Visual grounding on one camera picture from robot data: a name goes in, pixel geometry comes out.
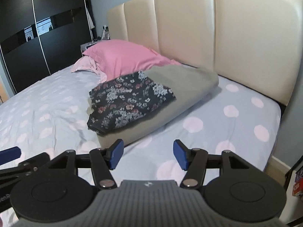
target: light blue bedding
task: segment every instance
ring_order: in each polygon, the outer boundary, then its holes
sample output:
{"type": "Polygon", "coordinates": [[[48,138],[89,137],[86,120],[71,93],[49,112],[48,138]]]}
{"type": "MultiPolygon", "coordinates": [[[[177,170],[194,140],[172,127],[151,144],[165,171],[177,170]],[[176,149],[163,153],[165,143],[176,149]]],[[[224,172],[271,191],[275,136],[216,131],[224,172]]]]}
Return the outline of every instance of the light blue bedding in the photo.
{"type": "MultiPolygon", "coordinates": [[[[88,92],[99,77],[92,72],[70,73],[70,67],[49,76],[0,106],[0,150],[19,146],[19,162],[47,152],[51,158],[67,149],[78,154],[100,147],[95,132],[88,130],[88,92]]],[[[203,148],[210,154],[224,149],[236,152],[263,170],[275,143],[280,108],[273,100],[226,78],[202,101],[125,148],[113,177],[119,184],[130,180],[169,180],[180,183],[182,171],[172,152],[175,139],[188,148],[203,148]]],[[[79,175],[93,184],[90,170],[79,175]]],[[[206,174],[205,183],[219,175],[206,174]]],[[[0,214],[3,226],[17,221],[12,209],[0,214]]]]}

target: cream leather headboard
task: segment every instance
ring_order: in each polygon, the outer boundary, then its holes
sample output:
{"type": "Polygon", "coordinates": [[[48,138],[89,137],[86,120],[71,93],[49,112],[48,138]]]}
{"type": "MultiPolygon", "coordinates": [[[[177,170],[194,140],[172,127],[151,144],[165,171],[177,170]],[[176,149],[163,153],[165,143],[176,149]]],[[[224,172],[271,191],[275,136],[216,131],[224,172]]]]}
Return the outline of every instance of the cream leather headboard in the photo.
{"type": "Polygon", "coordinates": [[[303,0],[131,0],[108,11],[112,39],[207,67],[285,105],[303,47],[303,0]]]}

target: light pink pillowcase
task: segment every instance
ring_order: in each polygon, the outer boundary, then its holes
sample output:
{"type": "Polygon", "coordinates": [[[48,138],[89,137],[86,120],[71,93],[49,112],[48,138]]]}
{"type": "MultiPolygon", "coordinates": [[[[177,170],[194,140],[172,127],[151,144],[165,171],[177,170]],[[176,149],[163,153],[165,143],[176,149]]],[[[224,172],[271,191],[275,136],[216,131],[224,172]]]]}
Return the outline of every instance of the light pink pillowcase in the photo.
{"type": "Polygon", "coordinates": [[[152,66],[181,65],[154,50],[123,40],[107,40],[89,47],[84,55],[93,58],[99,69],[107,75],[107,81],[152,66]]]}
{"type": "Polygon", "coordinates": [[[91,71],[96,73],[97,75],[100,75],[100,80],[98,81],[98,84],[105,82],[107,79],[106,74],[99,69],[99,66],[94,61],[94,59],[89,56],[85,55],[81,57],[79,60],[77,60],[76,63],[72,66],[71,72],[76,72],[81,70],[91,71]]]}

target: screw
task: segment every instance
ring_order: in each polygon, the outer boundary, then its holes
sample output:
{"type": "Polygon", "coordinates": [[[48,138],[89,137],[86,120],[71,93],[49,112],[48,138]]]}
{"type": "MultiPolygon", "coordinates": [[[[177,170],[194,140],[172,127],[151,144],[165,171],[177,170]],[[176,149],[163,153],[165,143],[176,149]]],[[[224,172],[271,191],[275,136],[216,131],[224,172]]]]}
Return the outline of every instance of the screw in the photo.
{"type": "Polygon", "coordinates": [[[115,182],[111,179],[103,179],[99,182],[99,184],[103,188],[110,188],[115,185],[115,182]]]}
{"type": "Polygon", "coordinates": [[[185,179],[185,180],[183,181],[183,184],[184,184],[186,187],[194,187],[194,186],[197,186],[197,185],[198,185],[198,181],[195,180],[195,179],[189,178],[189,179],[185,179]]]}

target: skirting board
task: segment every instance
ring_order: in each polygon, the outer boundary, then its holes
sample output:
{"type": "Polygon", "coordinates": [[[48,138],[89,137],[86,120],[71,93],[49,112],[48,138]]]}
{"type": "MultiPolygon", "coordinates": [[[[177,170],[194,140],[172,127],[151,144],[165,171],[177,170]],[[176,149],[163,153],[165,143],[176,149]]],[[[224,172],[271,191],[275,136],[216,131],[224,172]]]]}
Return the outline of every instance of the skirting board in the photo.
{"type": "Polygon", "coordinates": [[[290,170],[290,167],[288,165],[286,165],[284,162],[280,161],[274,156],[269,159],[268,164],[283,172],[284,174],[290,170]]]}

